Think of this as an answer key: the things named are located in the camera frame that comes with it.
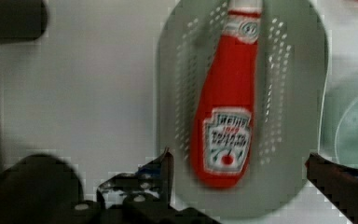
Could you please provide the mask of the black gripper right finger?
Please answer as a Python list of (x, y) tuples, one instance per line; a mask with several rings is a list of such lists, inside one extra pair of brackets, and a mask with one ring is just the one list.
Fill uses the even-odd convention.
[(307, 179), (353, 224), (358, 224), (358, 169), (317, 153), (305, 162)]

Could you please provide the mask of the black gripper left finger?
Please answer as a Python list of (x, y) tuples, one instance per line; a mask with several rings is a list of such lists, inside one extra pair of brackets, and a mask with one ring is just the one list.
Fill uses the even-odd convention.
[(221, 224), (193, 207), (171, 206), (174, 159), (168, 147), (134, 173), (119, 173), (96, 189), (104, 210), (117, 210), (117, 224)]

